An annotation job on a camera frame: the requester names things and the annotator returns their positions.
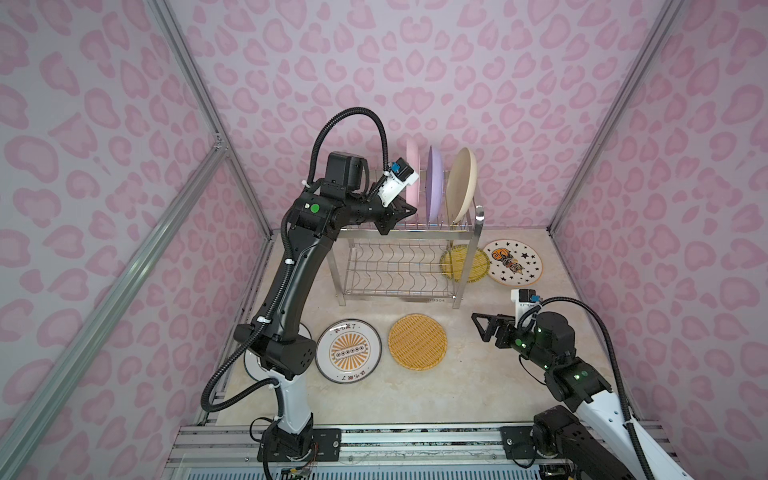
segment star-patterned plate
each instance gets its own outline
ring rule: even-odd
[[[519,240],[493,240],[482,250],[491,259],[488,275],[502,285],[528,286],[540,279],[544,271],[536,250]]]
[[[329,326],[317,342],[317,369],[331,382],[354,383],[366,378],[382,358],[382,340],[362,320],[346,319]]]
[[[303,323],[299,324],[299,335],[306,339],[312,338],[310,329],[306,328]],[[266,370],[261,368],[261,361],[259,361],[259,357],[255,353],[246,350],[245,355],[243,355],[243,361],[245,362],[245,373],[247,373],[250,378],[257,382],[269,378],[266,374]]]

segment dish rack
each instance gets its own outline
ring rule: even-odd
[[[371,172],[378,178],[380,172]],[[425,178],[425,172],[419,172]],[[448,171],[443,172],[443,191]],[[459,280],[452,271],[449,250],[455,244],[468,243],[474,252],[480,241],[485,213],[479,203],[478,191],[466,215],[451,224],[446,213],[445,195],[437,220],[429,222],[426,214],[426,182],[419,192],[419,209],[398,223],[387,236],[382,236],[373,223],[352,225],[339,233],[339,239],[349,243],[346,271],[339,271],[333,249],[327,261],[340,306],[347,299],[364,300],[374,296],[394,296],[409,301],[452,300],[458,309],[467,286],[474,256],[467,255]],[[441,265],[441,258],[446,253]]]

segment metal grate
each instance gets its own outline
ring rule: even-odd
[[[344,293],[361,296],[452,298],[455,282],[443,274],[448,240],[361,240],[349,248]],[[452,269],[452,262],[443,268]]]
[[[271,468],[280,477],[279,468]],[[186,480],[265,480],[261,465],[250,468],[192,468]],[[538,466],[507,465],[349,466],[314,468],[309,480],[541,480]]]

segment purple plate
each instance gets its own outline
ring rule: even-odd
[[[427,160],[427,218],[437,220],[442,204],[442,155],[437,148],[429,148]]]

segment plate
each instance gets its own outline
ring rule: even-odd
[[[362,320],[346,319],[329,326],[317,342],[317,369],[331,382],[354,383],[366,378],[382,358],[382,340]]]
[[[478,161],[475,153],[464,147],[453,161],[451,173],[448,175],[448,185],[445,187],[445,203],[451,223],[460,222],[469,210],[477,183]]]
[[[406,161],[413,171],[419,172],[421,158],[419,157],[419,146],[413,138],[406,140]],[[419,181],[406,187],[406,202],[412,207],[419,208]]]
[[[536,250],[519,240],[493,240],[482,249],[491,259],[488,275],[502,285],[528,286],[540,279],[544,271]]]
[[[430,223],[437,220],[442,203],[442,155],[435,147],[429,148],[427,160],[427,218]]]
[[[307,339],[312,338],[310,330],[306,328],[303,323],[299,324],[299,335]],[[266,370],[261,368],[261,360],[256,353],[253,353],[250,350],[246,350],[243,358],[245,362],[245,372],[250,378],[256,380],[257,382],[259,380],[269,378],[269,376],[266,374]]]

